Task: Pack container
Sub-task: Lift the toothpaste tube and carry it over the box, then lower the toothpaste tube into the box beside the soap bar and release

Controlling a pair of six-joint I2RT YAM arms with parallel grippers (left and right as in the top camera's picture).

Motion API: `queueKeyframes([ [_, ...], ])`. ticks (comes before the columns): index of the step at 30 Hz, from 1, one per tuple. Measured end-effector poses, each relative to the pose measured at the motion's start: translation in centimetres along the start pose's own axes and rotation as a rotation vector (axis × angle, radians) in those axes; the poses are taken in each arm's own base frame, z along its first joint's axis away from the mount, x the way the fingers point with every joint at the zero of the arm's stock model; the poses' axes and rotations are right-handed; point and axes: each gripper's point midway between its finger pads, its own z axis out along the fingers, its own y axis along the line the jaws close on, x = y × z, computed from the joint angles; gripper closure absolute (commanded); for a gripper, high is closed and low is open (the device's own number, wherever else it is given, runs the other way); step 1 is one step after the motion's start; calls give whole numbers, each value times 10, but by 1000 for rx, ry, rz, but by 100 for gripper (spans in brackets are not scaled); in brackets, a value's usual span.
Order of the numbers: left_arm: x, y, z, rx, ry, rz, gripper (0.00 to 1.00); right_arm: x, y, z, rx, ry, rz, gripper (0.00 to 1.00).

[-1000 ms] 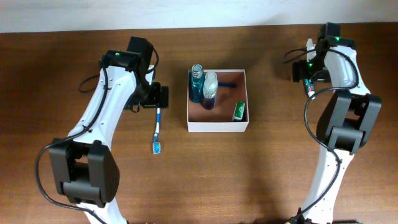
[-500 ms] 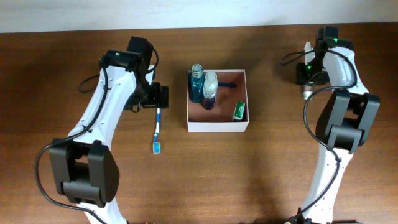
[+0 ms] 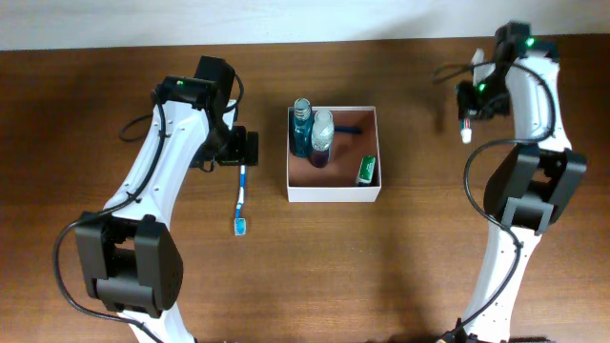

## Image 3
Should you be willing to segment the green toothpaste tube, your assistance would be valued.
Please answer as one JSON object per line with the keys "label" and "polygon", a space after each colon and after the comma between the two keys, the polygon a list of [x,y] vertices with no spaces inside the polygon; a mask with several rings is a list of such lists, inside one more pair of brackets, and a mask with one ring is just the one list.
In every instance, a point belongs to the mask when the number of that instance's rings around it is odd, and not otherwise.
{"label": "green toothpaste tube", "polygon": [[472,141],[472,124],[469,118],[460,121],[460,136],[463,144],[470,144]]}

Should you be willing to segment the blue Listerine mouthwash bottle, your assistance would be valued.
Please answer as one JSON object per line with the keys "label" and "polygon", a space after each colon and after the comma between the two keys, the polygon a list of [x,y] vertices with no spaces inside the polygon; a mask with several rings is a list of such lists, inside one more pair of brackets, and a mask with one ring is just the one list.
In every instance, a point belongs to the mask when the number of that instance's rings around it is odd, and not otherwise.
{"label": "blue Listerine mouthwash bottle", "polygon": [[306,158],[310,154],[313,115],[311,103],[306,98],[298,98],[294,103],[293,139],[294,153]]}

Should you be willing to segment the clear foaming soap pump bottle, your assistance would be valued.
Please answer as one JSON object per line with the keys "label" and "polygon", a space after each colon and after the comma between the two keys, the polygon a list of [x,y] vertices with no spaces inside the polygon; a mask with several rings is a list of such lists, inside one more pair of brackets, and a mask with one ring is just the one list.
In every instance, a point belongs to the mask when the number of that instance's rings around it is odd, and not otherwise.
{"label": "clear foaming soap pump bottle", "polygon": [[335,134],[335,123],[330,111],[318,111],[315,114],[312,126],[312,152],[309,160],[316,168],[324,168],[331,158],[333,139]]}

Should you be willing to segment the blue white toothbrush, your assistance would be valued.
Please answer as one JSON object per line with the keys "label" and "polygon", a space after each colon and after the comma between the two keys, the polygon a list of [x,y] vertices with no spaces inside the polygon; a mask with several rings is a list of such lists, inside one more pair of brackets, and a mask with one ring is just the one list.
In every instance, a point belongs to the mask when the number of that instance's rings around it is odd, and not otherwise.
{"label": "blue white toothbrush", "polygon": [[242,236],[247,232],[246,219],[241,215],[243,205],[245,203],[245,186],[246,186],[246,166],[241,165],[239,168],[239,189],[235,206],[234,218],[234,235]]}

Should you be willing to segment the blue disposable razor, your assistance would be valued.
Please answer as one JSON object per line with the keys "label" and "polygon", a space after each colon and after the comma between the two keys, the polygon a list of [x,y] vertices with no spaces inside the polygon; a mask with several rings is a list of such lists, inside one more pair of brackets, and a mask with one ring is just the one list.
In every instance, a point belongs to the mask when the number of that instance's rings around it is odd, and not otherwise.
{"label": "blue disposable razor", "polygon": [[362,134],[362,129],[358,127],[335,126],[335,133]]}

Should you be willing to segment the green white soap box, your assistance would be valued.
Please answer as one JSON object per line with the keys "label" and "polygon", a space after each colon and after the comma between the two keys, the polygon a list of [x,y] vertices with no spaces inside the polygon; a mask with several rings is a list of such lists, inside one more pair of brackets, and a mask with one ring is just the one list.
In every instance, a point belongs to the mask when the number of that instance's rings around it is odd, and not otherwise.
{"label": "green white soap box", "polygon": [[356,176],[358,187],[367,187],[372,184],[375,174],[376,158],[373,155],[365,155],[360,163]]}

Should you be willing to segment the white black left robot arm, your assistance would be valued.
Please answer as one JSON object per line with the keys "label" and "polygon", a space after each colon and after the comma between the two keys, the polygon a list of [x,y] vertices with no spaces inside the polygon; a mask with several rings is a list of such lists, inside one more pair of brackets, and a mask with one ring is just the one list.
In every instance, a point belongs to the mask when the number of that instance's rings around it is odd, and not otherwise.
{"label": "white black left robot arm", "polygon": [[258,163],[258,134],[236,125],[242,83],[222,58],[201,56],[192,77],[169,75],[152,92],[151,126],[123,184],[100,212],[83,212],[74,232],[87,294],[128,324],[140,342],[193,342],[177,298],[184,273],[170,233],[187,171]]}

